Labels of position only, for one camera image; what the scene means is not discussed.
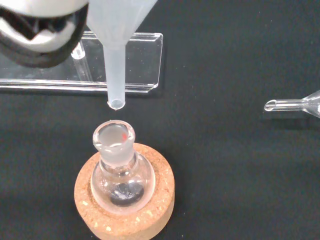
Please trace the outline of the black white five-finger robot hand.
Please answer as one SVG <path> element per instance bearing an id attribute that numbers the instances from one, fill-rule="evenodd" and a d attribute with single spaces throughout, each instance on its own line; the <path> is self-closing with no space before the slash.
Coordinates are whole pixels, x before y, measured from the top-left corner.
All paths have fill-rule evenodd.
<path id="1" fill-rule="evenodd" d="M 30 68 L 59 65 L 81 39 L 87 0 L 2 0 L 0 52 Z"/>

